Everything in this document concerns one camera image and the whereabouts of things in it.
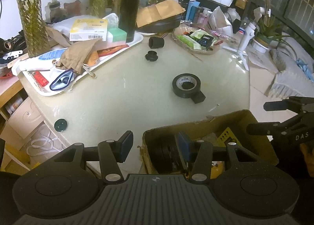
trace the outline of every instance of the shelf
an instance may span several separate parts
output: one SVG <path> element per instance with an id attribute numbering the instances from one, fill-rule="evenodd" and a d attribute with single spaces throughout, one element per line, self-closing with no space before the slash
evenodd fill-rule
<path id="1" fill-rule="evenodd" d="M 0 80 L 0 108 L 5 105 L 23 86 L 17 76 Z"/>

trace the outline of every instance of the green packet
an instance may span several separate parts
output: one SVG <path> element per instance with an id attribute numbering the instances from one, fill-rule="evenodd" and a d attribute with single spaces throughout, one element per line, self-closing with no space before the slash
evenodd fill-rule
<path id="1" fill-rule="evenodd" d="M 180 35 L 180 36 L 177 36 L 177 38 L 194 50 L 201 50 L 202 49 L 201 45 L 199 43 L 197 43 L 194 39 L 190 38 L 189 36 Z"/>
<path id="2" fill-rule="evenodd" d="M 210 35 L 210 36 L 212 36 L 211 34 L 207 33 L 206 31 L 199 29 L 199 30 L 194 31 L 190 35 L 190 37 L 194 37 L 195 39 L 199 40 L 199 39 L 202 38 L 203 35 Z"/>
<path id="3" fill-rule="evenodd" d="M 204 30 L 196 30 L 195 32 L 193 32 L 190 37 L 194 37 L 195 39 L 197 39 L 198 41 L 203 37 L 203 35 L 208 35 L 208 36 L 212 36 L 213 37 L 213 42 L 211 44 L 210 47 L 213 47 L 214 43 L 216 43 L 219 39 L 212 35 L 211 33 L 207 33 L 206 31 Z"/>

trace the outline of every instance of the black electrical tape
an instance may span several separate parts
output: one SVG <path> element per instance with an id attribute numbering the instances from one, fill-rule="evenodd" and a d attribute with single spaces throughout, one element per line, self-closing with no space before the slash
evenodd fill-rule
<path id="1" fill-rule="evenodd" d="M 200 92 L 201 81 L 196 75 L 181 74 L 173 79 L 172 88 L 178 97 L 189 99 Z"/>

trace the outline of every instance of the brown paper bag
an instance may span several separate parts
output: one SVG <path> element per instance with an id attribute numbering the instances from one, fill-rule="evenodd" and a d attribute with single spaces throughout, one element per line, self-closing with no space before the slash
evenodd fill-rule
<path id="1" fill-rule="evenodd" d="M 70 47 L 71 44 L 68 43 L 66 38 L 58 31 L 53 28 L 47 27 L 46 26 L 46 31 L 48 35 L 54 39 L 58 44 L 62 45 L 63 47 Z"/>
<path id="2" fill-rule="evenodd" d="M 174 0 L 166 0 L 156 5 L 139 9 L 136 23 L 140 28 L 152 22 L 169 18 L 174 15 L 181 14 L 185 11 L 180 4 Z"/>
<path id="3" fill-rule="evenodd" d="M 63 52 L 59 61 L 56 62 L 57 68 L 70 69 L 81 74 L 82 66 L 85 61 L 89 59 L 93 47 L 101 38 L 79 41 L 71 45 L 67 50 Z"/>

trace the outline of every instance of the white table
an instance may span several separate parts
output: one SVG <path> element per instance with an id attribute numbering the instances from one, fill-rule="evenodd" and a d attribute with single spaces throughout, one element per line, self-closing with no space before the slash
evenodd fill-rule
<path id="1" fill-rule="evenodd" d="M 67 130 L 58 134 L 66 145 L 97 146 L 132 130 L 133 148 L 120 167 L 138 173 L 137 146 L 146 130 L 249 109 L 250 98 L 249 72 L 224 49 L 196 58 L 168 36 L 164 48 L 156 50 L 156 62 L 145 59 L 149 50 L 146 37 L 95 69 L 96 79 L 86 75 L 72 91 L 51 97 L 39 95 L 23 74 L 19 78 L 50 127 L 57 119 L 67 120 Z M 194 104 L 172 92 L 172 80 L 182 73 L 200 78 L 204 102 Z"/>

